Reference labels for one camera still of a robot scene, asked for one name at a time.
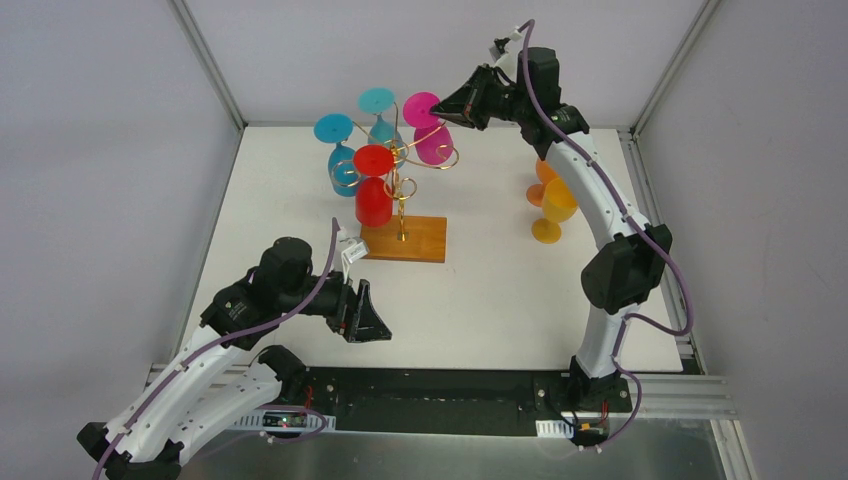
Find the magenta wine glass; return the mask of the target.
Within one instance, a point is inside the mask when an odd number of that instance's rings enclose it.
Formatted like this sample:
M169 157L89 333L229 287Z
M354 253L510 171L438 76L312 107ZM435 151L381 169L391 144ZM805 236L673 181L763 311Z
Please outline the magenta wine glass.
M414 128L413 147L419 159L431 166L444 164L453 154L454 142L448 127L431 109L439 98L431 92L418 92L410 96L403 105L405 122Z

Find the blue wine glass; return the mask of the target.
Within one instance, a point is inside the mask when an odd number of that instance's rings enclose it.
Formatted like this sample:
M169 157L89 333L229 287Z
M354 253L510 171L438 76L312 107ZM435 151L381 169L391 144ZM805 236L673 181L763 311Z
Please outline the blue wine glass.
M346 145L353 129L353 121L341 113L325 115L313 127L318 141L334 146L328 157L328 176L334 192L347 198L356 195L361 181L361 175L353 164L355 150Z

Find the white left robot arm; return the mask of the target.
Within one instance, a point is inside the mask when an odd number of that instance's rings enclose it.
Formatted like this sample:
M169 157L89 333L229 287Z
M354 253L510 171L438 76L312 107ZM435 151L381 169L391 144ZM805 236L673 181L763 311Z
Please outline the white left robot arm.
M175 479L204 445L260 408L294 416L302 439L326 429L328 419L309 407L306 365L281 345L263 348L244 373L207 392L242 354L296 315L324 318L348 343L391 339L368 281L354 286L330 263L319 276L312 267L311 246L282 237L243 278L216 293L199 327L140 397L78 433L97 462L93 478Z

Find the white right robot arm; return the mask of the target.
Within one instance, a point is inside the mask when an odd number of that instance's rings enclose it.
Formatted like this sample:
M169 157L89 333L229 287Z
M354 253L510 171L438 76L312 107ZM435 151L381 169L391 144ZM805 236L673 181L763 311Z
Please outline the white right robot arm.
M638 313L660 283L672 235L663 224L651 225L604 173L588 123L561 100L555 51L531 47L516 60L516 79L498 66L480 65L458 90L426 111L477 130L493 118L518 124L524 141L574 195L597 247L580 275L589 319L561 392L547 396L563 411L599 410L626 387L617 352L629 315Z

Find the yellow wine glass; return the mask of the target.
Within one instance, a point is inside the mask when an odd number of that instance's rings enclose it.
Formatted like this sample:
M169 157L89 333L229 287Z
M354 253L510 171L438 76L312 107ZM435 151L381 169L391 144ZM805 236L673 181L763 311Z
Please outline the yellow wine glass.
M531 226L534 239L544 244L558 242L562 237L561 224L573 217L578 208L576 197L561 178L548 182L541 200L542 217Z

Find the orange wine glass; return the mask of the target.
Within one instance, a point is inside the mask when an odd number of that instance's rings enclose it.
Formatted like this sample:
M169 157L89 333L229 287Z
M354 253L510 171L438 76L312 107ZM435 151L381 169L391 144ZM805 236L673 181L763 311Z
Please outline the orange wine glass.
M540 207L542 205L546 186L556 179L558 175L549 166L549 164L542 159L537 159L535 162L535 174L538 182L527 188L525 197L531 205Z

